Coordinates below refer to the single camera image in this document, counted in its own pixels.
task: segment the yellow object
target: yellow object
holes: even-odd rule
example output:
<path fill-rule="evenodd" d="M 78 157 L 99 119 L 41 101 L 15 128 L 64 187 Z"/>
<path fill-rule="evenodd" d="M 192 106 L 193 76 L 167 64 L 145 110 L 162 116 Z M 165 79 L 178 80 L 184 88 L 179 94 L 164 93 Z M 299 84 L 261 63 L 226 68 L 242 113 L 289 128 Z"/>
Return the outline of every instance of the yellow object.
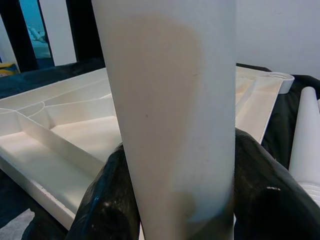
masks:
<path fill-rule="evenodd" d="M 10 76 L 19 73 L 14 63 L 0 63 L 0 77 Z"/>

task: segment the brown stain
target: brown stain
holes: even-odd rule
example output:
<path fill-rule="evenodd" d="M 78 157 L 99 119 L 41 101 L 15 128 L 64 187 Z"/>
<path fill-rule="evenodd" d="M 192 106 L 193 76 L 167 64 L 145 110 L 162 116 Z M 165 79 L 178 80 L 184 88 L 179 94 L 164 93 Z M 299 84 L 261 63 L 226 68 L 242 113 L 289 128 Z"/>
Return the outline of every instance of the brown stain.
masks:
<path fill-rule="evenodd" d="M 128 162 L 130 171 L 142 170 L 151 179 L 132 178 L 133 184 L 154 193 L 148 195 L 148 199 L 142 199 L 137 194 L 139 189 L 134 189 L 139 209 L 143 209 L 140 213 L 142 225 L 147 226 L 144 228 L 146 239 L 157 236 L 159 239 L 185 240 L 203 235 L 203 229 L 210 235 L 212 231 L 206 227 L 207 222 L 194 225 L 186 222 L 197 210 L 191 192 L 173 191 L 169 197 L 165 194 L 173 180 L 172 172 L 179 168 L 176 160 L 189 128 L 195 94 L 199 92 L 197 89 L 203 88 L 203 52 L 198 34 L 189 26 L 164 15 L 136 15 L 114 24 L 106 41 L 108 48 L 104 54 L 109 60 L 106 65 L 121 131 L 132 139 L 152 136 L 137 143 L 139 147 L 125 145 L 126 139 L 123 139 L 128 153 L 146 161 L 139 164 Z M 117 91 L 130 98 L 117 99 Z M 167 165 L 154 161 L 154 156 L 162 156 Z M 159 204 L 148 205 L 147 202 Z M 155 221 L 144 222 L 144 219 Z M 219 226 L 217 221 L 211 223 Z M 209 229 L 216 230 L 212 226 L 210 224 Z"/>

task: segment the white pipe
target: white pipe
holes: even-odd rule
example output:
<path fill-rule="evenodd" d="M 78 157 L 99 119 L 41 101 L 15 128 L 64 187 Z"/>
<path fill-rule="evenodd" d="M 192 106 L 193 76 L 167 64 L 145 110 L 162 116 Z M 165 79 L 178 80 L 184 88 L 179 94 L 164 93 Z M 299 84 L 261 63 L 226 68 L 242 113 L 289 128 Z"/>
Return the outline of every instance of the white pipe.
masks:
<path fill-rule="evenodd" d="M 232 193 L 235 1 L 92 5 L 145 238 L 186 239 Z"/>
<path fill-rule="evenodd" d="M 289 172 L 320 206 L 320 113 L 316 92 L 301 92 Z"/>

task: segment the black fabric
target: black fabric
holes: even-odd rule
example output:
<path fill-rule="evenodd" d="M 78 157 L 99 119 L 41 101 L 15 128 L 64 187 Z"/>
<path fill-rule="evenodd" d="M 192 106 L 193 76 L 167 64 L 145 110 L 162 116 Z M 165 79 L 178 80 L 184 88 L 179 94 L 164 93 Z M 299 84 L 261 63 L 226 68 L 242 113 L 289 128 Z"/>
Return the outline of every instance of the black fabric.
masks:
<path fill-rule="evenodd" d="M 102 48 L 91 0 L 66 0 L 78 61 L 102 58 Z"/>
<path fill-rule="evenodd" d="M 65 240 L 137 240 L 140 216 L 123 146 L 89 186 Z"/>
<path fill-rule="evenodd" d="M 0 0 L 0 15 L 20 72 L 37 70 L 35 52 L 19 0 Z"/>
<path fill-rule="evenodd" d="M 247 65 L 247 64 L 242 64 L 242 63 L 237 63 L 237 67 L 242 67 L 246 69 L 254 69 L 254 70 L 259 70 L 259 71 L 264 71 L 264 72 L 271 72 L 269 68 L 263 67 L 263 66 L 253 66 L 253 65 Z"/>
<path fill-rule="evenodd" d="M 320 81 L 306 75 L 293 75 L 295 80 L 287 94 L 278 95 L 262 140 L 262 146 L 285 168 L 289 169 L 301 91 L 313 87 L 320 98 Z"/>
<path fill-rule="evenodd" d="M 236 129 L 235 240 L 319 240 L 320 208 L 286 168 Z"/>

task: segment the white tray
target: white tray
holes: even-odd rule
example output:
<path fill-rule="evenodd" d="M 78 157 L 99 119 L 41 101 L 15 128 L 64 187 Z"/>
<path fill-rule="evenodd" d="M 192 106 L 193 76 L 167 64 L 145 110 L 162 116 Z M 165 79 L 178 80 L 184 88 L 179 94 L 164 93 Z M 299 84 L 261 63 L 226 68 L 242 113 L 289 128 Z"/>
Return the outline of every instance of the white tray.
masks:
<path fill-rule="evenodd" d="M 237 67 L 236 82 L 236 127 L 260 143 L 283 79 Z M 0 125 L 0 168 L 69 229 L 122 142 L 106 69 L 0 100 Z"/>

